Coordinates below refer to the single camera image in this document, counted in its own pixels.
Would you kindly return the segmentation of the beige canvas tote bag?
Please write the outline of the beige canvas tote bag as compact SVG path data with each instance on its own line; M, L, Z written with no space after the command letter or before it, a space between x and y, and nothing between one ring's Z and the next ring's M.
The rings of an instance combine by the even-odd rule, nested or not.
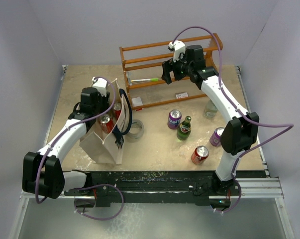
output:
M123 159L125 137L132 124L132 109L125 90L120 87L118 80L112 81L115 95L110 93L109 102L121 102L121 114L116 120L112 108L107 112L113 119L114 128L111 133L104 133L100 126L100 117L89 132L80 139L79 146L96 163L120 165Z

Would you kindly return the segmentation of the purple Fanta can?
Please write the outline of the purple Fanta can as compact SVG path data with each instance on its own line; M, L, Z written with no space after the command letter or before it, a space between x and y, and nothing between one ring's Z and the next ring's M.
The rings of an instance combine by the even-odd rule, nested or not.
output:
M168 114L167 126L170 129L177 129L180 124L180 120L182 118L182 114L179 110L173 109Z

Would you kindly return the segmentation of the clear glass bottle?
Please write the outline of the clear glass bottle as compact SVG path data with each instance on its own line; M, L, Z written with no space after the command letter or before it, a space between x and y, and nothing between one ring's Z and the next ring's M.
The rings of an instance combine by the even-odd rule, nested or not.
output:
M212 119L215 117L216 113L218 112L217 107L215 106L215 104L213 103L212 100L209 100L205 106L205 109L203 111L203 115L207 118L207 119Z

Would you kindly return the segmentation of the green glass bottle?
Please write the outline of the green glass bottle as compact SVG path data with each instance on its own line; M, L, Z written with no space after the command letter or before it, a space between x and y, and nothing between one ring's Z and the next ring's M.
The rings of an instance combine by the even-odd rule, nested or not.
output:
M177 138L179 140L186 140L191 134L191 116L186 116L185 120L179 124L177 129Z

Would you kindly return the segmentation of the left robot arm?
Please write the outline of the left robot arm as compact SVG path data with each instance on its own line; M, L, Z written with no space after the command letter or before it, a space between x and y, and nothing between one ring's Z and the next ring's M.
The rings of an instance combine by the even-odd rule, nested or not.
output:
M82 89L64 127L43 148L28 152L23 159L22 189L36 197L56 199L62 192L76 189L81 195L93 190L91 177L81 171L62 169L62 162L95 124L97 117L109 110L110 93L102 95L94 87Z

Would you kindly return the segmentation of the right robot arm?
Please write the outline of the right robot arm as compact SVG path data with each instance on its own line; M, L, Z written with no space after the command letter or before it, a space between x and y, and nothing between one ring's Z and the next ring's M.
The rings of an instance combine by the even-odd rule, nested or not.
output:
M189 77L213 101L226 122L220 137L223 155L211 183L213 192L223 195L235 183L241 157L256 142L259 116L241 106L224 85L220 72L205 64L200 45L185 46L175 41L170 42L168 48L173 58L163 62L162 80L170 84L171 74L176 81Z

